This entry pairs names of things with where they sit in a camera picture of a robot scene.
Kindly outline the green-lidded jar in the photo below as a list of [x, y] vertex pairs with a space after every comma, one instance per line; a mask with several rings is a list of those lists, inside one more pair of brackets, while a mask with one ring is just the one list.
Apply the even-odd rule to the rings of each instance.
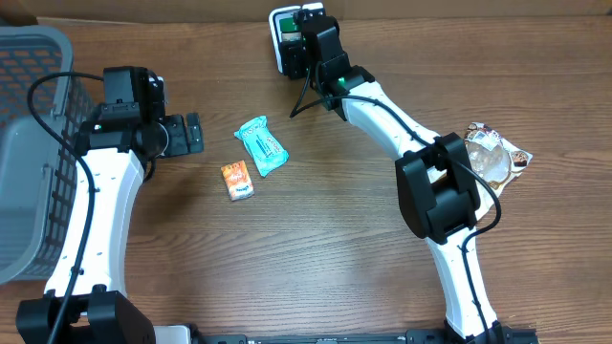
[[294, 42], [301, 39], [300, 28], [295, 22], [295, 18], [292, 14], [282, 17], [278, 21], [280, 29], [280, 40], [282, 42]]

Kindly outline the orange small packet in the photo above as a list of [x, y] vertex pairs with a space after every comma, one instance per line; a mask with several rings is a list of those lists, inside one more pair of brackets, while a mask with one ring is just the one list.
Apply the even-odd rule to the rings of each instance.
[[221, 173], [232, 201], [247, 199], [254, 194], [251, 177], [244, 161], [222, 166]]

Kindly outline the teal long snack packet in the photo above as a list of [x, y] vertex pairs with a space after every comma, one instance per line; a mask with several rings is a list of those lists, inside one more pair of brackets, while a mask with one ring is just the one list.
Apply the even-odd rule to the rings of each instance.
[[289, 153], [270, 132], [266, 116], [247, 121], [234, 136], [243, 142], [262, 178], [266, 178], [289, 158]]

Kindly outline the beige brown snack pouch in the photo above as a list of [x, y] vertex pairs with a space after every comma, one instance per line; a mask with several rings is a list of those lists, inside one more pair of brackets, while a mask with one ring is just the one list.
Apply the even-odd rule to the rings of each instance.
[[499, 197], [518, 178], [533, 155], [504, 139], [485, 123], [471, 123], [464, 136], [472, 170], [487, 182]]

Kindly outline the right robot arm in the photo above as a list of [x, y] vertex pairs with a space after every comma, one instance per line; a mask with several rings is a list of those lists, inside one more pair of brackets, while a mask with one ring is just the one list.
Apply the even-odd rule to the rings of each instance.
[[420, 125], [342, 48], [338, 20], [320, 3], [272, 11], [269, 24], [280, 73], [304, 79], [318, 103], [360, 128], [394, 161], [399, 208], [408, 228], [429, 246], [446, 300], [449, 343], [501, 343], [504, 333], [488, 301], [477, 236], [481, 192], [491, 187], [470, 165], [455, 133]]

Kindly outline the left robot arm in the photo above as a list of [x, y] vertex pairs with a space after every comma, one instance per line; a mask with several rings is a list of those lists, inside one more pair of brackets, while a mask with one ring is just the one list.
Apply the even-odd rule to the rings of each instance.
[[110, 67], [99, 81], [104, 101], [65, 140], [34, 120], [76, 161], [76, 194], [59, 259], [42, 297], [20, 303], [15, 317], [26, 343], [200, 343], [192, 324], [155, 326], [128, 300], [124, 259], [134, 202], [159, 159], [204, 150], [200, 118], [165, 112], [164, 80], [144, 67]]

